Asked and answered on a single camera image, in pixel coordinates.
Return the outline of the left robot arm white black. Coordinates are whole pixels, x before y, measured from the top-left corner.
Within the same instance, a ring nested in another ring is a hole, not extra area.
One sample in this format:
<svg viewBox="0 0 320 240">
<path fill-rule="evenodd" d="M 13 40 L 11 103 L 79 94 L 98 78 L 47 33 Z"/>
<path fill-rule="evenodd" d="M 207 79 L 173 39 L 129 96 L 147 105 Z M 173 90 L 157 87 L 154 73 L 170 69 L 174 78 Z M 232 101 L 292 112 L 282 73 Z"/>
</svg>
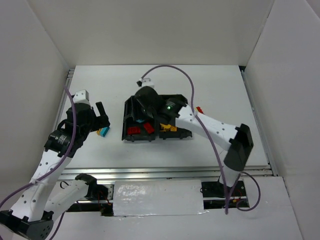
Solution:
<svg viewBox="0 0 320 240">
<path fill-rule="evenodd" d="M 89 174 L 80 173 L 54 197 L 50 197 L 60 175 L 82 147 L 89 133 L 109 127 L 109 118 L 101 102 L 99 115 L 88 103 L 77 102 L 67 110 L 67 118 L 53 131 L 44 145 L 41 161 L 21 196 L 9 209 L 0 212 L 0 224 L 28 240 L 44 240 L 54 222 L 74 202 L 106 200 L 109 189 Z"/>
</svg>

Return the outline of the red teal green lego stack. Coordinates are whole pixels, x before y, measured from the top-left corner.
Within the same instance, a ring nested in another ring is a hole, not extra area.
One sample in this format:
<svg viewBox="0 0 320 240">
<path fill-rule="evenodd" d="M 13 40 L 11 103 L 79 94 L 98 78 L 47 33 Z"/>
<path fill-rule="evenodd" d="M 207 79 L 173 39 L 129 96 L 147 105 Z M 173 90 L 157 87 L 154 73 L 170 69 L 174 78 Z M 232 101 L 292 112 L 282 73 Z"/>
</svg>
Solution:
<svg viewBox="0 0 320 240">
<path fill-rule="evenodd" d="M 199 106 L 197 106 L 195 109 L 196 109 L 199 113 L 203 113 L 203 110 L 202 110 Z"/>
</svg>

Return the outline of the yellow rounded lego brick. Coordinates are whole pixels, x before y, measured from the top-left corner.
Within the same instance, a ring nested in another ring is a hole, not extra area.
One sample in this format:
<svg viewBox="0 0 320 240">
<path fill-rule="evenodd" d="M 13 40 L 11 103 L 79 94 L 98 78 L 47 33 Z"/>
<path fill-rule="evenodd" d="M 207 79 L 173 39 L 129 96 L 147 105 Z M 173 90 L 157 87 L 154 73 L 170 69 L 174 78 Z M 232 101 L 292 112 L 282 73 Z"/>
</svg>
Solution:
<svg viewBox="0 0 320 240">
<path fill-rule="evenodd" d="M 167 132 L 171 130 L 171 125 L 170 124 L 160 124 L 160 131 L 161 132 Z"/>
</svg>

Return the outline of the red flower lego brick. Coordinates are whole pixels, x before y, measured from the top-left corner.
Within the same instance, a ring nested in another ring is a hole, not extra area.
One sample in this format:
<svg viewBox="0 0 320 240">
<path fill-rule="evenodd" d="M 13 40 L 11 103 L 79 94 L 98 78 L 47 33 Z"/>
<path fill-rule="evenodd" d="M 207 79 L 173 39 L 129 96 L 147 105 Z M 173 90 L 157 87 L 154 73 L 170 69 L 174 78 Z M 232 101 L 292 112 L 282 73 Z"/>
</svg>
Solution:
<svg viewBox="0 0 320 240">
<path fill-rule="evenodd" d="M 138 126 L 131 126 L 127 128 L 128 135 L 139 135 L 141 133 L 141 129 Z"/>
</svg>

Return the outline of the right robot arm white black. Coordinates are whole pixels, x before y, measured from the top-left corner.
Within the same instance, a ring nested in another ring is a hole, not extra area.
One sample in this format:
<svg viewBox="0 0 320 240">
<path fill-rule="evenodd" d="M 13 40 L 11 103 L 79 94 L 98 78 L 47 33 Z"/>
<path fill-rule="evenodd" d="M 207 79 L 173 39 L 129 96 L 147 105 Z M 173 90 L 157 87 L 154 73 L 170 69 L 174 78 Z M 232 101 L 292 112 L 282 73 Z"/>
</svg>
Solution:
<svg viewBox="0 0 320 240">
<path fill-rule="evenodd" d="M 234 186 L 245 169 L 254 143 L 249 126 L 235 126 L 193 111 L 191 105 L 177 96 L 164 98 L 150 86 L 139 89 L 134 98 L 142 112 L 164 125 L 173 125 L 209 139 L 226 151 L 219 183 L 227 189 Z"/>
</svg>

